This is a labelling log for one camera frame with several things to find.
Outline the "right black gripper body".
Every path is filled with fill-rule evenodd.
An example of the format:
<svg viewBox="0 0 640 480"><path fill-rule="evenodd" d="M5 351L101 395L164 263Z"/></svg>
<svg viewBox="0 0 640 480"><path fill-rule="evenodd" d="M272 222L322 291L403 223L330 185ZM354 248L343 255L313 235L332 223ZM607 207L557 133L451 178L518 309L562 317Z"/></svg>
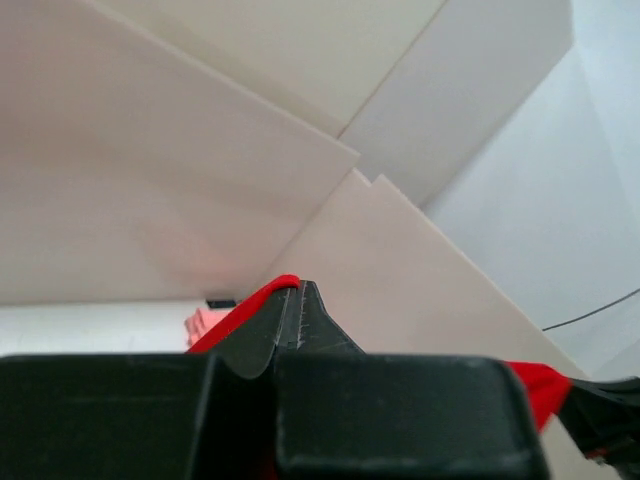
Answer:
<svg viewBox="0 0 640 480"><path fill-rule="evenodd" d="M585 458L639 477L639 379L574 379L559 419Z"/></svg>

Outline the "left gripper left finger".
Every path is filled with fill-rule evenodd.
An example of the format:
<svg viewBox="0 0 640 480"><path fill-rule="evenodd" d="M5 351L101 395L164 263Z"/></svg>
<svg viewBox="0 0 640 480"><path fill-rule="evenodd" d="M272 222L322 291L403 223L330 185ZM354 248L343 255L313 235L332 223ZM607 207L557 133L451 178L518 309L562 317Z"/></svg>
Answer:
<svg viewBox="0 0 640 480"><path fill-rule="evenodd" d="M5 479L284 479L273 363L291 291L247 313L264 347L1 361Z"/></svg>

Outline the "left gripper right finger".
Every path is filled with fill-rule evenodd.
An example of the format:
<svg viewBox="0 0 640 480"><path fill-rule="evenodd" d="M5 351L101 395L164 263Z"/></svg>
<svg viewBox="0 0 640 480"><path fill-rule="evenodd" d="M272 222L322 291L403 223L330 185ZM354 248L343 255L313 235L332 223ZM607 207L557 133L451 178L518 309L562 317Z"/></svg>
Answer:
<svg viewBox="0 0 640 480"><path fill-rule="evenodd" d="M305 281L274 360L282 479L546 479L526 393L503 361L363 352Z"/></svg>

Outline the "red t shirt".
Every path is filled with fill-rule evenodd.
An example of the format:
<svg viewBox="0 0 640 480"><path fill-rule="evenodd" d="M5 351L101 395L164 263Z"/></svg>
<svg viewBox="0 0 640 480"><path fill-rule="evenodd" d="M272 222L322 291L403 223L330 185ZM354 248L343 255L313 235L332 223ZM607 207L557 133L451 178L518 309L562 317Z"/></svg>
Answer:
<svg viewBox="0 0 640 480"><path fill-rule="evenodd" d="M295 293L300 293L300 278L292 274L274 278L233 307L221 322L207 332L191 349L187 349L187 352L203 353L211 350L256 316L275 293L286 289L293 289ZM543 431L549 419L560 412L573 386L573 381L546 364L514 361L505 361L505 364L524 384L536 428L539 432Z"/></svg>

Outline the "folded pink t shirt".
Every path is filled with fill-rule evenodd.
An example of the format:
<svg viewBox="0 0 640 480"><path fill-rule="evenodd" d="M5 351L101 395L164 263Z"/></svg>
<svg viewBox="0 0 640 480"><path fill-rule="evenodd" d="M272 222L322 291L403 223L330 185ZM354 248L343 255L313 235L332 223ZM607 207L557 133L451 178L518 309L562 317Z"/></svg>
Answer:
<svg viewBox="0 0 640 480"><path fill-rule="evenodd" d="M185 321L187 349L191 349L207 332L221 322L232 308L206 309L197 308Z"/></svg>

